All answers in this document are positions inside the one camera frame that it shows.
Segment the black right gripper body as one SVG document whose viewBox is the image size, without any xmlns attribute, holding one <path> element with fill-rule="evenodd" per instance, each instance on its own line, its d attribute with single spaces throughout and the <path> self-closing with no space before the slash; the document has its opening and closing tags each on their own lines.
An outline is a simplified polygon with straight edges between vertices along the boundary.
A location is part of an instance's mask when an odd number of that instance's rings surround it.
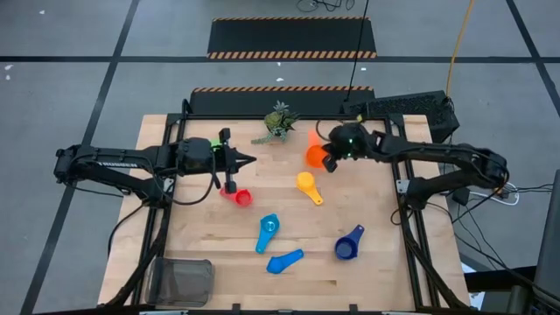
<svg viewBox="0 0 560 315">
<path fill-rule="evenodd" d="M 371 140 L 371 135 L 358 122 L 343 123 L 335 127 L 328 135 L 328 142 L 322 146 L 326 152 L 322 159 L 323 166 L 328 172 L 334 172 L 338 160 L 370 158 Z"/>
</svg>

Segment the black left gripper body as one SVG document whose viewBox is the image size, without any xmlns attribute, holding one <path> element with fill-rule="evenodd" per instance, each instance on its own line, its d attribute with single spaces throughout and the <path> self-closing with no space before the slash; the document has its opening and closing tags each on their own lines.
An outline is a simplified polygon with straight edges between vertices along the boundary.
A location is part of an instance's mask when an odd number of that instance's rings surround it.
<svg viewBox="0 0 560 315">
<path fill-rule="evenodd" d="M 220 143 L 213 146 L 213 151 L 218 155 L 218 169 L 225 174 L 225 192 L 235 193 L 237 191 L 237 185 L 233 179 L 235 171 L 235 154 L 228 144 L 230 137 L 230 128 L 221 129 L 219 132 Z"/>
</svg>

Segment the red plastic measuring cup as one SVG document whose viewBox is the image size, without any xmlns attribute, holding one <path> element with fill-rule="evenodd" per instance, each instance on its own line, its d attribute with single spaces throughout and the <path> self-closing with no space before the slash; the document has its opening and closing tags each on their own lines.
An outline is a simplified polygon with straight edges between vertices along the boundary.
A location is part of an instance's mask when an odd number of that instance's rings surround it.
<svg viewBox="0 0 560 315">
<path fill-rule="evenodd" d="M 228 193 L 224 187 L 220 189 L 220 195 L 235 203 L 238 207 L 248 207 L 253 202 L 253 196 L 248 189 L 237 189 L 236 192 Z"/>
</svg>

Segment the orange plastic measuring cup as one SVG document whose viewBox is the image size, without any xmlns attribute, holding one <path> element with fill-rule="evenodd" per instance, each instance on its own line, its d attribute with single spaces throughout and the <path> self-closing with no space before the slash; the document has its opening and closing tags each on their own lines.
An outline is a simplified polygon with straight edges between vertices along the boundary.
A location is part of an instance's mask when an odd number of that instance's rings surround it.
<svg viewBox="0 0 560 315">
<path fill-rule="evenodd" d="M 323 150 L 323 142 L 316 131 L 308 131 L 308 145 L 304 155 L 305 162 L 312 168 L 324 169 L 323 159 L 327 153 Z"/>
</svg>

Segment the yellow plastic measuring cup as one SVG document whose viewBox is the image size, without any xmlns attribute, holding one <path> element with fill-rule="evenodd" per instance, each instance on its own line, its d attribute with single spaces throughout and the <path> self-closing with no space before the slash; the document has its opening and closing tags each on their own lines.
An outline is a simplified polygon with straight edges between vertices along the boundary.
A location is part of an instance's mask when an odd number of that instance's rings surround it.
<svg viewBox="0 0 560 315">
<path fill-rule="evenodd" d="M 296 178 L 296 186 L 297 189 L 307 195 L 316 206 L 323 204 L 324 201 L 316 187 L 315 178 L 310 172 L 300 172 Z"/>
</svg>

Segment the teal plastic measuring cup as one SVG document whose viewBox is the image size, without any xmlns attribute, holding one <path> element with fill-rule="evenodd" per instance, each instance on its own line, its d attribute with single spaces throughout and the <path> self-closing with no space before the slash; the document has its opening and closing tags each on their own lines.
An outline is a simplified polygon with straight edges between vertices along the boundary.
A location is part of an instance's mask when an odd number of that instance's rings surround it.
<svg viewBox="0 0 560 315">
<path fill-rule="evenodd" d="M 279 228 L 280 222 L 275 213 L 271 213 L 261 218 L 259 236 L 255 245 L 255 252 L 257 254 L 263 254 L 266 251 L 266 248 Z"/>
</svg>

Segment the blue plastic measuring cup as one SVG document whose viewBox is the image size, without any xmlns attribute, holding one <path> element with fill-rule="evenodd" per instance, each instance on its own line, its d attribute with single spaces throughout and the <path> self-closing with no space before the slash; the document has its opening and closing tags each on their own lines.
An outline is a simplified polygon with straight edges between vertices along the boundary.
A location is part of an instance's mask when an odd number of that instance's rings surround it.
<svg viewBox="0 0 560 315">
<path fill-rule="evenodd" d="M 302 249 L 294 250 L 285 255 L 272 256 L 266 270 L 271 274 L 281 274 L 285 269 L 301 260 L 304 256 L 305 253 Z"/>
</svg>

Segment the navy plastic measuring cup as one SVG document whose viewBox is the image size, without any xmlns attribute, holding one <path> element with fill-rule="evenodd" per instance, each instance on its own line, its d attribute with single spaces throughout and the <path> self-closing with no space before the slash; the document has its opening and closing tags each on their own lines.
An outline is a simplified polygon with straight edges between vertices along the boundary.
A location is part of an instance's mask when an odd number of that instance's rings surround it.
<svg viewBox="0 0 560 315">
<path fill-rule="evenodd" d="M 334 253 L 340 260 L 352 260 L 358 256 L 360 239 L 365 231 L 362 225 L 357 225 L 352 232 L 340 237 L 334 246 Z"/>
</svg>

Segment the smoky translucent plastic basket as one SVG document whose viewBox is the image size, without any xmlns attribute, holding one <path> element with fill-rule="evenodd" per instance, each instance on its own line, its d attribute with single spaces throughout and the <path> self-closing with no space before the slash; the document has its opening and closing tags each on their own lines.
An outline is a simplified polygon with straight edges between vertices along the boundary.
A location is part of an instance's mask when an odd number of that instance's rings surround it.
<svg viewBox="0 0 560 315">
<path fill-rule="evenodd" d="M 202 307 L 214 289 L 214 266 L 207 259 L 158 257 L 150 268 L 145 302 L 149 305 Z"/>
</svg>

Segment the green succulent plant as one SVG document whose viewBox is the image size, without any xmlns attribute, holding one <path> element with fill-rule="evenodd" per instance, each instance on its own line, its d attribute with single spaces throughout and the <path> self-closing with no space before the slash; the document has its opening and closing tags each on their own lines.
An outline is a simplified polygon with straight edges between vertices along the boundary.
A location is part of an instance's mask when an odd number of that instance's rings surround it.
<svg viewBox="0 0 560 315">
<path fill-rule="evenodd" d="M 293 131 L 293 124 L 299 120 L 299 113 L 290 110 L 290 106 L 283 101 L 276 101 L 273 111 L 268 113 L 264 119 L 264 125 L 268 130 L 266 136 L 253 139 L 252 144 L 267 144 L 275 137 L 285 143 L 288 138 L 288 132 Z"/>
</svg>

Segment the narrow black hazard-striped ramp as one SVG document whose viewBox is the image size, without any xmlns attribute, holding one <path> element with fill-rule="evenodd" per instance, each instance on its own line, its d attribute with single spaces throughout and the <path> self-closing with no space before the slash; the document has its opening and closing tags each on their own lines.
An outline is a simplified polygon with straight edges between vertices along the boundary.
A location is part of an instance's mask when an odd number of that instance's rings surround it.
<svg viewBox="0 0 560 315">
<path fill-rule="evenodd" d="M 375 98 L 370 86 L 197 87 L 189 111 L 208 116 L 259 116 L 283 103 L 302 116 L 336 115 L 344 102 Z"/>
</svg>

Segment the black perforated computer case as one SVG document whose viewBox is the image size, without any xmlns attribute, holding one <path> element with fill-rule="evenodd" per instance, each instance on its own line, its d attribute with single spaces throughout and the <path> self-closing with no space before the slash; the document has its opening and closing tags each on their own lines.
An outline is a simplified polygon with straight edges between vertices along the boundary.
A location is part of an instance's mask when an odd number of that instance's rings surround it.
<svg viewBox="0 0 560 315">
<path fill-rule="evenodd" d="M 417 94 L 402 94 L 363 101 L 346 101 L 339 112 L 363 118 L 385 118 L 389 116 L 425 116 L 430 128 L 431 139 L 441 144 L 459 127 L 454 106 L 443 90 Z"/>
</svg>

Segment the large black hazard-striped ramp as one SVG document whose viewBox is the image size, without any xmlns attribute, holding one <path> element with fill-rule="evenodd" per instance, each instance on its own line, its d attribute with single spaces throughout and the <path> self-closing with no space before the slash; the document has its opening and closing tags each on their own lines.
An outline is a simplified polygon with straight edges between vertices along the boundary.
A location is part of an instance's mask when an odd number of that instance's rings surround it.
<svg viewBox="0 0 560 315">
<path fill-rule="evenodd" d="M 367 17 L 219 17 L 210 60 L 370 60 L 377 56 Z"/>
</svg>

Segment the black power adapter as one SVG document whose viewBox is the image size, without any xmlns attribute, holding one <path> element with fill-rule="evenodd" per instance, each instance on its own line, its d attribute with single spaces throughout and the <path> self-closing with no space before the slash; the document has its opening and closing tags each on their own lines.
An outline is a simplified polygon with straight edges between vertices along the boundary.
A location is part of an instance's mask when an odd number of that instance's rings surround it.
<svg viewBox="0 0 560 315">
<path fill-rule="evenodd" d="M 470 192 L 467 187 L 456 189 L 451 194 L 451 199 L 461 206 L 466 206 L 469 202 Z"/>
</svg>

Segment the dark grey cabinet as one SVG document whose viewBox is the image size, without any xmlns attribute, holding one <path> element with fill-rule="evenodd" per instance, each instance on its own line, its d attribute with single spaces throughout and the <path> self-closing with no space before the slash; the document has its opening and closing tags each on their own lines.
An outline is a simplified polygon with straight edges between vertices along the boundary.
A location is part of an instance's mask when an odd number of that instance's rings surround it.
<svg viewBox="0 0 560 315">
<path fill-rule="evenodd" d="M 535 284 L 542 299 L 560 307 L 560 169 L 556 170 L 553 181 Z"/>
</svg>

